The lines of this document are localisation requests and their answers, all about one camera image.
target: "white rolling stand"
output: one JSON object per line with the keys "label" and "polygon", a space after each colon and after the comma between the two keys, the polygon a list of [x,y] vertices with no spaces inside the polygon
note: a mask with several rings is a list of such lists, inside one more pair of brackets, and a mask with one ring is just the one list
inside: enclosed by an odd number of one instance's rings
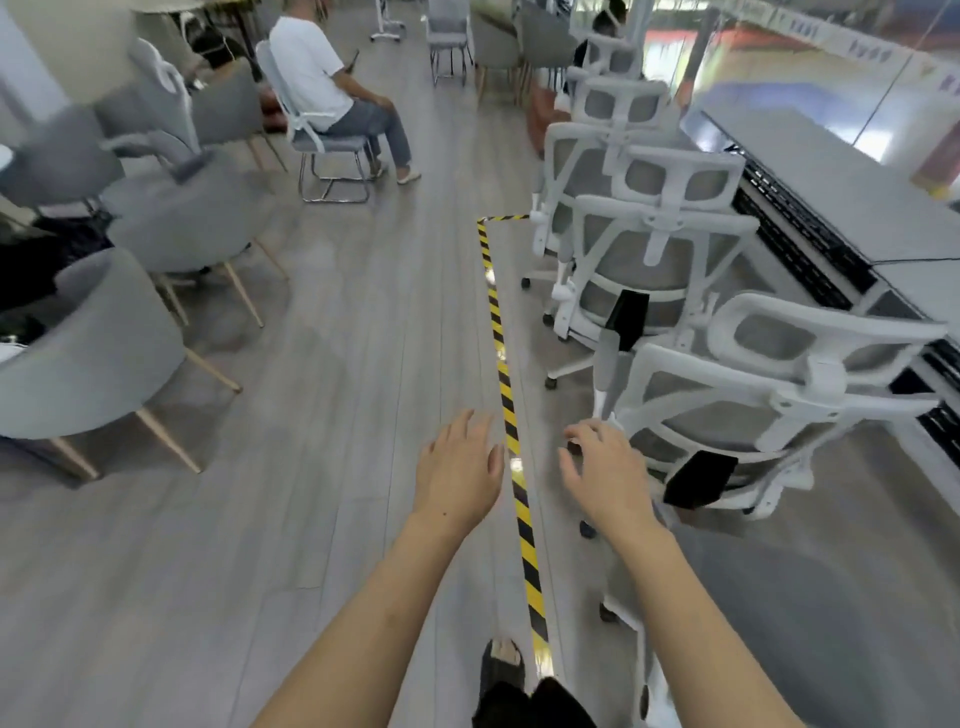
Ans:
{"label": "white rolling stand", "polygon": [[394,42],[401,42],[406,36],[407,26],[399,20],[393,20],[390,17],[390,9],[387,7],[387,0],[373,0],[376,5],[376,33],[371,34],[370,40],[381,40],[387,38]]}

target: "beige wall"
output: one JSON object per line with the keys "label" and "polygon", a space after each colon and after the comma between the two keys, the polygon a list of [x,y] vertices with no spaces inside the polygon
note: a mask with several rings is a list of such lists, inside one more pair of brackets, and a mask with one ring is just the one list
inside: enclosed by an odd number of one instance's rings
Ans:
{"label": "beige wall", "polygon": [[86,103],[130,78],[131,0],[4,0],[50,73]]}

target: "chair caster wheel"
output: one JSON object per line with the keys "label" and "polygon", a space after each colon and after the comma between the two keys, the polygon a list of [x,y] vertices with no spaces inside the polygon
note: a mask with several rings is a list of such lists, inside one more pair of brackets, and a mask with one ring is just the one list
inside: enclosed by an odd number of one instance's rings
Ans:
{"label": "chair caster wheel", "polygon": [[616,624],[620,621],[620,617],[616,615],[616,612],[611,612],[607,609],[607,607],[603,605],[603,602],[600,602],[600,621],[606,624]]}

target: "floor marking line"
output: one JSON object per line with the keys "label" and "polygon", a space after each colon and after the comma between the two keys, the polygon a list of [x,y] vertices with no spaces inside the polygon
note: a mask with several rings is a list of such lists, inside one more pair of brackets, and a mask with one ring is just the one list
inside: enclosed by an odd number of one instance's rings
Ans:
{"label": "floor marking line", "polygon": [[516,426],[516,407],[514,390],[510,383],[510,365],[507,359],[507,345],[503,332],[500,313],[500,296],[496,290],[496,276],[493,273],[493,259],[487,236],[487,221],[526,220],[530,215],[499,215],[481,217],[477,220],[477,237],[480,241],[480,257],[483,260],[484,278],[487,280],[487,298],[490,302],[490,327],[493,348],[496,350],[496,369],[500,385],[500,402],[503,407],[507,449],[510,452],[511,481],[514,490],[514,510],[516,511],[516,530],[520,537],[520,561],[523,566],[523,580],[526,587],[527,611],[530,613],[530,630],[534,646],[534,662],[537,666],[538,681],[554,674],[553,653],[547,636],[546,614],[543,608],[543,591],[540,586],[539,559],[534,541],[533,520],[530,516],[530,499],[527,494],[526,478],[523,476],[523,460],[520,458],[520,433]]}

